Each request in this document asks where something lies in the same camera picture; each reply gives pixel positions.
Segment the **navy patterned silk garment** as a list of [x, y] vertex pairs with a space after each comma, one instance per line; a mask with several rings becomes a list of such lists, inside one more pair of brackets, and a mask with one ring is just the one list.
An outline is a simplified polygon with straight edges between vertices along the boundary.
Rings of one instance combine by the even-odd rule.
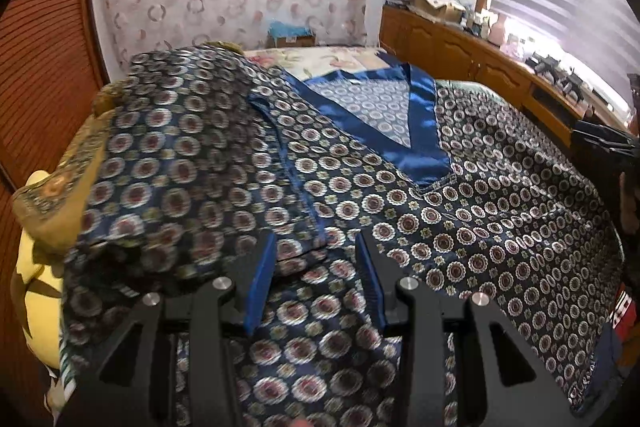
[[518, 110], [408, 64], [300, 82], [220, 46], [135, 55], [65, 260], [61, 371], [73, 390], [140, 298], [220, 277], [260, 233], [276, 271], [233, 341], [247, 424], [382, 426], [400, 343], [371, 324], [357, 234], [436, 293], [481, 291], [575, 413], [602, 413], [623, 255], [593, 184]]

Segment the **black gripper on cabinet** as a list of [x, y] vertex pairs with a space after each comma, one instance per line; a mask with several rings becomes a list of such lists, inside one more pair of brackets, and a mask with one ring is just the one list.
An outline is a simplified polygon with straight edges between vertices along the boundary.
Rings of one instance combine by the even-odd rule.
[[542, 56], [536, 52], [525, 59], [525, 65], [533, 69], [534, 74], [555, 82], [560, 78], [558, 66], [560, 61], [550, 55]]
[[582, 94], [583, 84], [582, 78], [574, 72], [570, 72], [556, 80], [555, 86], [561, 90], [565, 98], [572, 100], [574, 103], [578, 103], [584, 99], [584, 95]]

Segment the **pink vase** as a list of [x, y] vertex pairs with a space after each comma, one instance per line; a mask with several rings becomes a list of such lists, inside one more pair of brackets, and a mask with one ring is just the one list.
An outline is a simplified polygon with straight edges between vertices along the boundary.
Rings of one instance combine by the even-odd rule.
[[501, 48], [506, 42], [506, 21], [508, 17], [506, 14], [499, 13], [497, 16], [497, 20], [491, 26], [487, 41], [496, 46], [497, 48]]

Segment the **long wooden cabinet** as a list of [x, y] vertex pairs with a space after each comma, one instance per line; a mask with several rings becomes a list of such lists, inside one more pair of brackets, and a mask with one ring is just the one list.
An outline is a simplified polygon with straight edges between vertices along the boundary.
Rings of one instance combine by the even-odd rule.
[[570, 101], [525, 65], [454, 26], [385, 5], [378, 41], [386, 52], [435, 79], [473, 81], [491, 89], [544, 130], [563, 150], [570, 147], [575, 122], [587, 113], [599, 124], [620, 131], [626, 129], [592, 96], [578, 103]]

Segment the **floral bed quilt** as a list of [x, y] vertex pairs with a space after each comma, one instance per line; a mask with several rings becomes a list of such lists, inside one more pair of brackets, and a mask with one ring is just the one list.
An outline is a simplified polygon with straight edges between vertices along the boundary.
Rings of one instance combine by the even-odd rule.
[[389, 68], [382, 49], [366, 46], [307, 46], [245, 51], [245, 56], [263, 68], [280, 67], [298, 80], [328, 75], [334, 70], [365, 72]]

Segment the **gold patterned cushion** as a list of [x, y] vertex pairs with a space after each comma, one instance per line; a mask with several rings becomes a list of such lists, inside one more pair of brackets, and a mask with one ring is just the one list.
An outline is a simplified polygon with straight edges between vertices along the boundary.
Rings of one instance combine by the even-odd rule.
[[129, 75], [93, 100], [47, 178], [13, 196], [45, 251], [114, 242], [153, 254], [216, 257], [224, 245], [224, 176], [245, 156], [243, 52], [224, 43], [136, 55]]

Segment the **open cardboard box on cabinet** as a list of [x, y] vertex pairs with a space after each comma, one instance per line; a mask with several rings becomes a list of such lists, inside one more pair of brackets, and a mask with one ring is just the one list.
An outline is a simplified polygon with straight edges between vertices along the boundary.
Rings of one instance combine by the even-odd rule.
[[465, 7], [456, 0], [413, 0], [413, 6], [431, 17], [455, 24], [465, 13]]

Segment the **yellow cloth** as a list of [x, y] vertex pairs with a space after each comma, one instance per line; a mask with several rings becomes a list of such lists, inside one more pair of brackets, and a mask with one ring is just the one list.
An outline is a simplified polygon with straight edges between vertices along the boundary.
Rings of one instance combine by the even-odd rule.
[[51, 372], [60, 369], [62, 274], [62, 258], [45, 251], [21, 228], [10, 296], [27, 348]]

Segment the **cardboard box with blue cloth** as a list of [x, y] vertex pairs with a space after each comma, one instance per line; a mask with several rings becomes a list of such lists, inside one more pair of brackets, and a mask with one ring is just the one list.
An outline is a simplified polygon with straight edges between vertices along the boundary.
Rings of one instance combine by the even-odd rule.
[[308, 48], [316, 45], [316, 35], [306, 26], [271, 22], [268, 28], [266, 48]]

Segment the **wooden louvered wardrobe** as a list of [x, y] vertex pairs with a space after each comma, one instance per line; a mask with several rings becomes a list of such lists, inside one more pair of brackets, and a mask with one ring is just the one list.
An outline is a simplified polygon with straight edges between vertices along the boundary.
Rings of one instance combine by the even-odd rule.
[[11, 196], [56, 166], [107, 80], [91, 0], [1, 0], [1, 422], [45, 426], [46, 377], [10, 298], [21, 228]]

